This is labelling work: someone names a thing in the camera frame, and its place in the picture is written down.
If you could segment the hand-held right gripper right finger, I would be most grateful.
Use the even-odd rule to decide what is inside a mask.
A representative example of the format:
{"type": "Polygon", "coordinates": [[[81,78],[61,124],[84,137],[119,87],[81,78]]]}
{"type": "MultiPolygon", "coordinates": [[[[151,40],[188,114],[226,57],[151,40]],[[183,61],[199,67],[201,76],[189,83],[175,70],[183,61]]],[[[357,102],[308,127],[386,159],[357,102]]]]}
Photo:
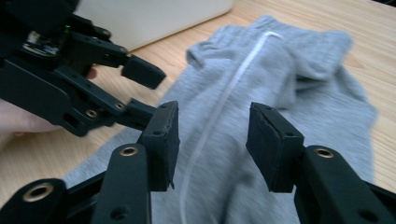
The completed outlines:
{"type": "Polygon", "coordinates": [[[270,191],[292,192],[291,170],[303,143],[303,135],[274,108],[250,105],[246,147],[270,191]]]}

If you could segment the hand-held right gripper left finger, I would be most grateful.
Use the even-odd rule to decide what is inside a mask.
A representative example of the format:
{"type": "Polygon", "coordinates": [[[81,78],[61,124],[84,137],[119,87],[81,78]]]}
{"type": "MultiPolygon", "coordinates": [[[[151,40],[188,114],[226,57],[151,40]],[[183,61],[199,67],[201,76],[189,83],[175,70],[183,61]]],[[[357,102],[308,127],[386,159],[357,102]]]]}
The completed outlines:
{"type": "Polygon", "coordinates": [[[149,190],[167,191],[173,186],[180,144],[177,101],[156,108],[139,138],[139,143],[148,154],[149,190]]]}

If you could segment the white plastic basket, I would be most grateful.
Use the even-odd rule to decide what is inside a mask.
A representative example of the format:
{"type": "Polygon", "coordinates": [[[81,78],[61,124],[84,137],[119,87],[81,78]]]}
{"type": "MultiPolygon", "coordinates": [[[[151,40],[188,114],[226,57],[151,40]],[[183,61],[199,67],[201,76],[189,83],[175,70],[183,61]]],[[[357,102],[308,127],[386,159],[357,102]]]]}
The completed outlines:
{"type": "Polygon", "coordinates": [[[111,33],[128,50],[228,12],[234,0],[80,0],[76,14],[111,33]]]}

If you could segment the grey pants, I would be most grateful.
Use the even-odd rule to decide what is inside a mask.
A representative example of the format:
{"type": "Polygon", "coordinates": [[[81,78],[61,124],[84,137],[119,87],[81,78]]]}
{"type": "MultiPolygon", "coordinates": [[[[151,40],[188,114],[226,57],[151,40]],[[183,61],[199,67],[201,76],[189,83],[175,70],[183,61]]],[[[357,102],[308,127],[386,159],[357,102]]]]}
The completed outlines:
{"type": "Polygon", "coordinates": [[[270,16],[225,26],[188,49],[165,94],[179,106],[175,186],[151,196],[153,224],[300,224],[289,194],[270,192],[246,148],[249,108],[269,105],[308,145],[338,151],[372,180],[375,108],[343,61],[351,37],[270,16]]]}

